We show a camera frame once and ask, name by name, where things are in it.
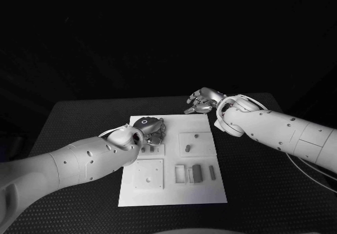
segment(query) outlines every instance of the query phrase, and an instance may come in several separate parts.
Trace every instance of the table surface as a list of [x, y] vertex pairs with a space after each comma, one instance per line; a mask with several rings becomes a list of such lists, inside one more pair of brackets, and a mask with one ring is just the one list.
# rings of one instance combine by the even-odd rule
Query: table surface
[[[270, 93], [247, 94], [281, 112]], [[100, 135], [130, 121], [130, 116], [179, 115], [186, 97], [149, 97], [59, 102], [49, 115], [29, 156]], [[214, 125], [228, 203], [118, 207], [123, 170], [100, 180], [64, 188], [25, 210], [6, 233], [156, 233], [182, 228], [215, 228], [245, 233], [337, 233], [337, 198], [299, 171], [287, 155], [234, 137]], [[327, 184], [323, 176], [301, 165]]]

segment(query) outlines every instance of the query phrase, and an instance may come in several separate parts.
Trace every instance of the black background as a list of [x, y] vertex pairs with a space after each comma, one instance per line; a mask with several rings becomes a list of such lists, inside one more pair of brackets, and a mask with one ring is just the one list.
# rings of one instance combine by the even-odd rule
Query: black background
[[202, 87], [268, 92], [287, 114], [336, 127], [336, 9], [290, 1], [10, 12], [2, 134], [34, 144], [61, 100], [188, 97]]

